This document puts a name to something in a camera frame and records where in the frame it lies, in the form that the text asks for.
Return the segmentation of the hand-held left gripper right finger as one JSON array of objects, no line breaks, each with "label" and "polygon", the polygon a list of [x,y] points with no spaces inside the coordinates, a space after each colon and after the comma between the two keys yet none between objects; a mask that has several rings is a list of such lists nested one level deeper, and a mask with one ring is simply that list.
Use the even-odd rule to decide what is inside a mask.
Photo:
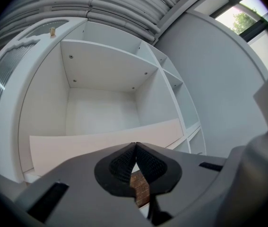
[{"label": "hand-held left gripper right finger", "polygon": [[161,225],[189,207],[211,185],[226,160],[136,143],[136,162],[149,185],[148,220]]}]

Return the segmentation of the black framed window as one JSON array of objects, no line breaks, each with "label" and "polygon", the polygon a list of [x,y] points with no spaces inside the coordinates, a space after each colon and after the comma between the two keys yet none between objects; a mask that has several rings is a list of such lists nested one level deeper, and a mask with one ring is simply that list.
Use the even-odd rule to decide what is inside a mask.
[{"label": "black framed window", "polygon": [[268,32],[268,8],[261,0],[228,0],[210,17],[227,26],[245,41]]}]

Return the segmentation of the white cabinet shelving unit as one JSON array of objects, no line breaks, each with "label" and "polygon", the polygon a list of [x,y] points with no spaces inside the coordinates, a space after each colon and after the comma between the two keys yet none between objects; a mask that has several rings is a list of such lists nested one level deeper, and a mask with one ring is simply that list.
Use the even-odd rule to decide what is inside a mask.
[{"label": "white cabinet shelving unit", "polygon": [[18,134],[0,137],[0,175],[16,183],[40,177],[30,136],[109,133],[173,119],[183,137],[166,148],[205,155],[198,113],[169,57],[134,35],[87,20],[34,74]]}]

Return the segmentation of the white glass cabinet door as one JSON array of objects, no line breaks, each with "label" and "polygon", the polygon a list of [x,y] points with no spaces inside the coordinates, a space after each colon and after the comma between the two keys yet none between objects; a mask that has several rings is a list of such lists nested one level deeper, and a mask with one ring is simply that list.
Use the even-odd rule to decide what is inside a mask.
[{"label": "white glass cabinet door", "polygon": [[[81,17],[43,19],[14,37],[0,51],[0,137],[18,134],[21,108],[29,84],[49,52],[87,22]],[[51,37],[49,29],[55,28]]]}]

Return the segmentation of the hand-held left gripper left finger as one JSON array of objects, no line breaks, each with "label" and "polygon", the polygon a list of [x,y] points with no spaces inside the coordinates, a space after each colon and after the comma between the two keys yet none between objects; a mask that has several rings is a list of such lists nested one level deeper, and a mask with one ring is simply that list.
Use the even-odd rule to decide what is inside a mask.
[{"label": "hand-held left gripper left finger", "polygon": [[66,160],[40,177],[16,205],[46,227],[153,227],[130,187],[135,143]]}]

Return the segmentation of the white ceiling pipes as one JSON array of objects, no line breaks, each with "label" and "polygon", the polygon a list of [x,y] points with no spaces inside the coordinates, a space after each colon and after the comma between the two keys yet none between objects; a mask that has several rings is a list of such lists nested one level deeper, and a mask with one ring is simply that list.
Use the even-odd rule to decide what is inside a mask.
[{"label": "white ceiling pipes", "polygon": [[103,0],[41,0],[8,11],[0,19],[0,35],[16,26],[53,17],[82,17],[109,25],[149,42],[161,32],[157,24],[128,8]]}]

